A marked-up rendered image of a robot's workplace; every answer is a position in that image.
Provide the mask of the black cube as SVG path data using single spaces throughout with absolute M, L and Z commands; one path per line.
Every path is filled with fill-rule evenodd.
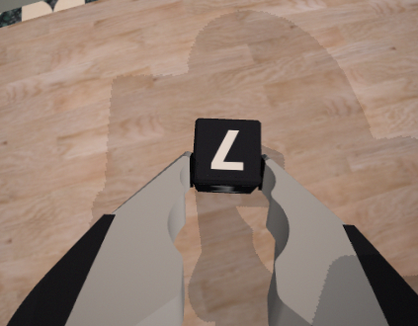
M 194 173 L 198 192 L 251 194 L 261 183 L 261 123 L 197 119 Z

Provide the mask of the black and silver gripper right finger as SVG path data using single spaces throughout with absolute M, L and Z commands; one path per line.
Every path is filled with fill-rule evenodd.
M 418 326 L 418 294 L 355 225 L 267 154 L 260 176 L 274 266 L 279 256 L 267 296 L 269 326 Z

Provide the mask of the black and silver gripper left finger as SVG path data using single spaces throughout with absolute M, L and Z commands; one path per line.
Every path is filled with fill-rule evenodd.
M 186 151 L 103 214 L 6 326 L 182 326 L 183 257 L 172 242 L 186 224 L 184 189 L 194 187 L 193 173 Z

